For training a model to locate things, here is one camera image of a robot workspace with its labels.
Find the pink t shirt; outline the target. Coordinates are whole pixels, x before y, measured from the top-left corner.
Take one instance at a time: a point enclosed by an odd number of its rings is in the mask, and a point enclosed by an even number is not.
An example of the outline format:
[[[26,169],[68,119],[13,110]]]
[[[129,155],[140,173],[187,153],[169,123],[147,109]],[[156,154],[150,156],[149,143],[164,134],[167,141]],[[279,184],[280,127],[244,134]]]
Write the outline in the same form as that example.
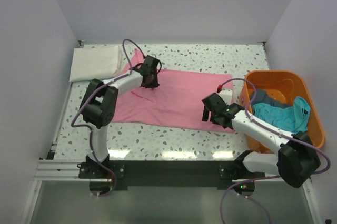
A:
[[[202,99],[216,92],[219,84],[232,90],[231,78],[230,74],[163,69],[158,75],[159,87],[140,87],[120,95],[112,121],[232,133],[202,121]]]

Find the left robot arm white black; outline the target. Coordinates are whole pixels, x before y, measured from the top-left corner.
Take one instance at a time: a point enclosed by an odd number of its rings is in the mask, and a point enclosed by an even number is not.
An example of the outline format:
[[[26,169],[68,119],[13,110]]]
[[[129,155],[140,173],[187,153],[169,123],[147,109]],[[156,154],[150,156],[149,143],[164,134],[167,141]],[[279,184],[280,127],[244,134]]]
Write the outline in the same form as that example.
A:
[[[123,75],[105,81],[90,80],[79,112],[85,121],[83,126],[90,131],[86,163],[91,165],[90,171],[97,178],[103,178],[109,172],[107,128],[114,117],[117,99],[140,87],[157,88],[157,76],[161,68],[162,63],[159,59],[146,56],[143,62]]]

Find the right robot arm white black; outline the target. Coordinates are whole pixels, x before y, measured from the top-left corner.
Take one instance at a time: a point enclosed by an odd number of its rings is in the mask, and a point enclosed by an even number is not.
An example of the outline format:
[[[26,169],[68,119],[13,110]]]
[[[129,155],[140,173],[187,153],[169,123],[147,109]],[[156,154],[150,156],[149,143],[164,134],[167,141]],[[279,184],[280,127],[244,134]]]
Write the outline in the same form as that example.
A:
[[[262,172],[279,176],[288,185],[299,188],[320,167],[320,159],[306,133],[294,134],[270,126],[241,105],[228,105],[217,93],[210,94],[202,102],[203,121],[250,136],[270,150],[269,154],[252,150],[240,154],[230,170],[233,179]]]

